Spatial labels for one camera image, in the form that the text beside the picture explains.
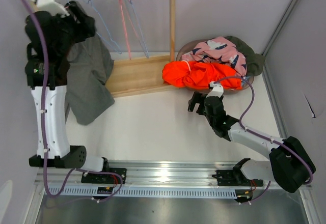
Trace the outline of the blue hanger of patterned shorts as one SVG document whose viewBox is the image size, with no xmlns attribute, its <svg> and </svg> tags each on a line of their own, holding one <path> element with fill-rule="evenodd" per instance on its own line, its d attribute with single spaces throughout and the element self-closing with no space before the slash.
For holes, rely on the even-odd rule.
<svg viewBox="0 0 326 224">
<path fill-rule="evenodd" d="M 108 29 L 108 26 L 106 25 L 106 22 L 104 21 L 104 18 L 100 14 L 100 12 L 95 8 L 93 0 L 88 0 L 88 4 L 91 6 L 91 8 L 95 11 L 95 13 L 100 18 L 100 22 L 102 23 L 103 27 L 105 28 L 105 31 L 107 33 L 108 39 L 106 39 L 103 35 L 97 34 L 106 44 L 108 44 L 116 53 L 121 54 L 121 48 L 119 44 L 112 38 L 112 35 Z"/>
</svg>

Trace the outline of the bright orange shorts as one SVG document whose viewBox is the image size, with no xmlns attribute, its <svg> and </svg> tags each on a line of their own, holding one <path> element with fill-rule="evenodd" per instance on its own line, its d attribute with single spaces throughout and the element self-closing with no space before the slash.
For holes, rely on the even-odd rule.
<svg viewBox="0 0 326 224">
<path fill-rule="evenodd" d="M 207 89 L 212 81 L 219 81 L 225 89 L 241 90 L 242 82 L 235 75 L 236 71 L 227 65 L 196 61 L 170 62 L 162 70 L 164 83 L 195 90 Z"/>
</svg>

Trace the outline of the pink hanger of blue shorts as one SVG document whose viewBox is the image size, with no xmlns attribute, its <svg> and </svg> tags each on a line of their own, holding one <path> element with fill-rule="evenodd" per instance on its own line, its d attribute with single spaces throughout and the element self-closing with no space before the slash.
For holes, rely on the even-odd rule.
<svg viewBox="0 0 326 224">
<path fill-rule="evenodd" d="M 131 55 L 131 49 L 130 49 L 130 44 L 129 44 L 127 26 L 126 26 L 126 22 L 125 22 L 124 8 L 123 8 L 122 0 L 119 0 L 119 5 L 120 5 L 121 19 L 122 19 L 122 24 L 123 24 L 123 30 L 124 30 L 124 36 L 125 36 L 125 41 L 126 41 L 128 57 L 129 57 L 129 60 L 131 60 L 132 55 Z"/>
</svg>

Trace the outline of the pink navy patterned shorts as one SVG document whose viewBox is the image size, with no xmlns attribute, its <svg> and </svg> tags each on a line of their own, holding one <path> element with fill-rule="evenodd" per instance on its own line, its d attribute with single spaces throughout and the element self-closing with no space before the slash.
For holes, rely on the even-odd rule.
<svg viewBox="0 0 326 224">
<path fill-rule="evenodd" d="M 238 51 L 235 44 L 224 37 L 216 37 L 199 42 L 189 52 L 181 55 L 182 61 L 196 61 L 201 63 L 218 63 L 227 65 L 244 77 L 247 74 L 245 56 Z"/>
</svg>

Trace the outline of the blue hanger of olive shorts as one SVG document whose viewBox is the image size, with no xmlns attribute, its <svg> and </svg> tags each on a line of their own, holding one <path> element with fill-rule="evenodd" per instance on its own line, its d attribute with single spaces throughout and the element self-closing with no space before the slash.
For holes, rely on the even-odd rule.
<svg viewBox="0 0 326 224">
<path fill-rule="evenodd" d="M 140 43 L 140 46 L 141 46 L 141 48 L 143 50 L 143 53 L 144 53 L 145 57 L 149 58 L 148 48 L 147 48 L 145 38 L 144 38 L 144 34 L 143 34 L 143 31 L 142 31 L 142 28 L 141 28 L 141 25 L 140 25 L 139 17 L 138 17 L 137 11 L 136 11 L 135 6 L 134 6 L 134 2 L 132 2 L 132 4 L 131 4 L 129 2 L 129 0 L 127 0 L 127 1 L 128 1 L 129 5 L 130 5 L 130 8 L 131 8 L 132 14 L 133 14 L 133 19 L 131 20 L 131 23 L 132 23 L 132 27 L 134 29 L 135 36 L 137 37 L 138 42 Z"/>
</svg>

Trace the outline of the grey shorts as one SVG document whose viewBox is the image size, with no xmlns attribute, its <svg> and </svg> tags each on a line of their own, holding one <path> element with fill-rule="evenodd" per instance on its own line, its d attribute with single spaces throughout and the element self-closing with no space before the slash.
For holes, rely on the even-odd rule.
<svg viewBox="0 0 326 224">
<path fill-rule="evenodd" d="M 76 120 L 89 125 L 115 103 L 105 87 L 112 74 L 114 60 L 98 36 L 76 43 L 67 56 L 67 101 Z"/>
</svg>

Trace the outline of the dark olive green shorts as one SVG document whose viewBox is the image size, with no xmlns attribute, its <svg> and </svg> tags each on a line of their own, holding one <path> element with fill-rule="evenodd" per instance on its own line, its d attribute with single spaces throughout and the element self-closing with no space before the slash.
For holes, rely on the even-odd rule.
<svg viewBox="0 0 326 224">
<path fill-rule="evenodd" d="M 247 75 L 258 76 L 262 73 L 265 65 L 265 56 L 255 53 L 254 50 L 243 40 L 235 36 L 226 36 L 228 41 L 232 42 L 237 50 L 244 55 L 247 64 Z"/>
</svg>

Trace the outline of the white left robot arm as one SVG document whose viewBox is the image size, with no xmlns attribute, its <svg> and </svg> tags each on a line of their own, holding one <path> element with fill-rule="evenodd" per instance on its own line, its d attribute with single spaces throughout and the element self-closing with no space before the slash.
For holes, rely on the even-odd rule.
<svg viewBox="0 0 326 224">
<path fill-rule="evenodd" d="M 39 10 L 25 19 L 25 32 L 30 39 L 25 74 L 38 125 L 38 149 L 29 158 L 29 165 L 93 171 L 93 178 L 105 183 L 111 176 L 108 160 L 88 154 L 85 146 L 70 145 L 66 132 L 64 109 L 69 69 L 66 57 L 73 44 L 95 34 L 94 19 L 77 3 L 72 7 L 67 15 Z"/>
</svg>

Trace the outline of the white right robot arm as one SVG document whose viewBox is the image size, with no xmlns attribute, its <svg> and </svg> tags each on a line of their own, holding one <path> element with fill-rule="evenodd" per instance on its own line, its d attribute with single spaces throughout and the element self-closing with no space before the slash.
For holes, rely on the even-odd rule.
<svg viewBox="0 0 326 224">
<path fill-rule="evenodd" d="M 204 116 L 218 137 L 246 146 L 266 158 L 263 161 L 244 158 L 238 162 L 232 173 L 236 184 L 244 185 L 250 180 L 276 182 L 283 190 L 294 193 L 312 182 L 316 167 L 297 138 L 273 137 L 246 127 L 226 113 L 222 96 L 194 92 L 188 111 Z"/>
</svg>

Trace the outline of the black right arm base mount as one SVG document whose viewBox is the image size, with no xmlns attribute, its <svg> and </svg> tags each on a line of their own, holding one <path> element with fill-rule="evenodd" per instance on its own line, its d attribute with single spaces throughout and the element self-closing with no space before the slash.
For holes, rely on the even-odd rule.
<svg viewBox="0 0 326 224">
<path fill-rule="evenodd" d="M 241 172 L 241 169 L 250 158 L 244 158 L 239 161 L 231 170 L 216 170 L 215 174 L 211 175 L 212 178 L 217 180 L 218 186 L 263 186 L 263 180 L 260 179 L 248 179 Z"/>
</svg>

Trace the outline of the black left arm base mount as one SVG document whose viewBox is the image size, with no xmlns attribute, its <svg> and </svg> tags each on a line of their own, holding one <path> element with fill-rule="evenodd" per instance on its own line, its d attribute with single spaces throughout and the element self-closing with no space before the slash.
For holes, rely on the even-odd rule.
<svg viewBox="0 0 326 224">
<path fill-rule="evenodd" d="M 122 178 L 123 184 L 126 181 L 126 176 L 127 176 L 127 168 L 110 168 L 109 170 L 110 173 L 115 173 Z M 121 181 L 119 178 L 115 175 L 108 175 L 104 173 L 98 173 L 98 174 L 83 174 L 81 178 L 81 183 L 89 183 L 89 184 L 120 184 Z"/>
</svg>

